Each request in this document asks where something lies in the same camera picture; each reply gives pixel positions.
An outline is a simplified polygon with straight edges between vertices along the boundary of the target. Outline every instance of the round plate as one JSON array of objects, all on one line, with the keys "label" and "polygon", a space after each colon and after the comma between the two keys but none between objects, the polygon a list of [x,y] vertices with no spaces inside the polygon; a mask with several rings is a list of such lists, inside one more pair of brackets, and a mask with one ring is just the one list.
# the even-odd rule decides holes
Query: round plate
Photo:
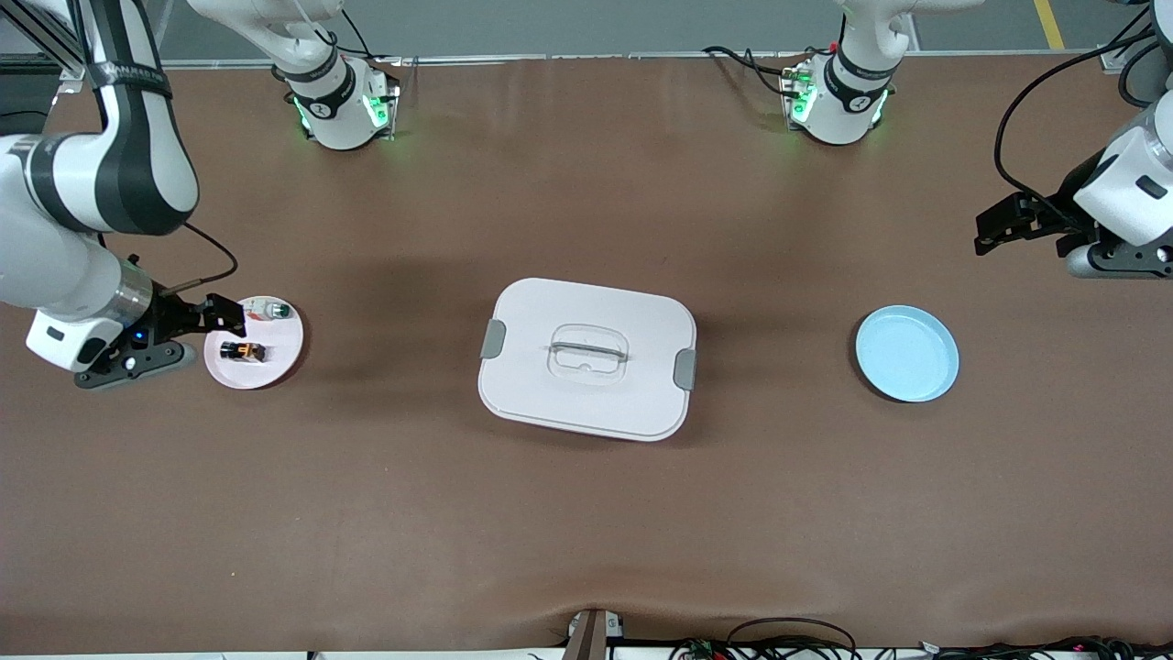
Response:
[{"label": "round plate", "polygon": [[[244,298],[239,302],[246,304],[253,298],[269,298],[273,301],[286,302],[274,295],[252,295]],[[301,327],[301,315],[297,307],[290,305],[292,315],[277,320],[253,320],[245,317],[245,339],[237,338],[223,329],[215,329],[204,340],[204,365],[208,373],[221,385],[233,390],[256,390],[276,382],[293,367],[297,358],[301,354],[301,341],[304,328]],[[235,362],[222,360],[219,347],[224,342],[252,342],[265,347],[265,362],[255,365],[250,362]]]},{"label": "round plate", "polygon": [[914,403],[949,392],[961,366],[949,328],[931,313],[907,305],[877,308],[863,319],[855,359],[877,390]]}]

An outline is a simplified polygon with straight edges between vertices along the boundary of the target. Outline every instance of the gray floor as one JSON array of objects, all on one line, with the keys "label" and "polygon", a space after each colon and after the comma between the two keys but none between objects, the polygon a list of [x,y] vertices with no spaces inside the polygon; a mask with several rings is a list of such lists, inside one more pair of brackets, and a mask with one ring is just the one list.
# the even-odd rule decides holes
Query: gray floor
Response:
[{"label": "gray floor", "polygon": [[[1051,0],[1067,48],[1107,41],[1137,12],[1107,0]],[[839,27],[830,0],[348,0],[371,49],[399,56],[628,55],[696,52],[714,43],[758,50],[826,45]],[[161,53],[171,61],[251,60],[257,50],[183,0],[154,0]],[[357,40],[340,20],[330,28]],[[930,50],[1046,49],[1029,0],[986,0],[969,12],[920,15]]]}]

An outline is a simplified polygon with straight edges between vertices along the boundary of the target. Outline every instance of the light blue plate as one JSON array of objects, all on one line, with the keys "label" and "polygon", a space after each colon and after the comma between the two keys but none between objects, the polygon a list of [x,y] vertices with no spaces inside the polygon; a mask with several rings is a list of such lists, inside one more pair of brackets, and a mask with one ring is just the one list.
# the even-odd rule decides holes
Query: light blue plate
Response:
[{"label": "light blue plate", "polygon": [[961,366],[949,328],[923,308],[907,305],[881,307],[863,319],[855,359],[877,390],[914,403],[948,393]]}]

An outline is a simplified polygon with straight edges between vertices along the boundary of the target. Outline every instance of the gray latch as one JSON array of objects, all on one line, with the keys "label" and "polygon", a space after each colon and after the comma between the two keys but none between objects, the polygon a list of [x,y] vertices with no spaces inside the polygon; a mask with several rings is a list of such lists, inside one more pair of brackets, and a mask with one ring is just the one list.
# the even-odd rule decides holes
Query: gray latch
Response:
[{"label": "gray latch", "polygon": [[484,328],[484,343],[481,345],[481,360],[493,360],[501,355],[501,349],[506,346],[506,324],[496,318],[489,319],[489,326]]},{"label": "gray latch", "polygon": [[672,382],[677,388],[686,393],[692,392],[697,380],[697,352],[694,349],[680,349],[676,354],[676,367],[672,369]]}]

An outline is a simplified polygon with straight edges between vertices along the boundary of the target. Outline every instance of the brown tablecloth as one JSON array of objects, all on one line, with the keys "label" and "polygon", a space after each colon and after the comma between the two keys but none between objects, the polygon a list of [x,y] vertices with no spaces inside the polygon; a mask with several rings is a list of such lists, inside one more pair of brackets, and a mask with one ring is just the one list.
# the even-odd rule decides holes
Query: brown tablecloth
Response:
[{"label": "brown tablecloth", "polygon": [[[1173,635],[1169,295],[1069,277],[1050,240],[972,253],[1009,192],[1003,109],[1049,57],[925,57],[862,143],[787,132],[752,72],[535,61],[405,76],[394,142],[307,143],[264,70],[175,72],[192,218],[312,328],[258,393],[203,367],[103,394],[0,308],[0,651],[547,645],[813,615],[862,644]],[[1042,88],[1008,165],[1043,190],[1132,110],[1092,66]],[[54,111],[93,128],[88,94]],[[111,236],[168,283],[222,256]],[[529,275],[672,295],[697,392],[658,444],[495,419],[497,293]],[[849,362],[875,307],[936,313],[945,397]]]}]

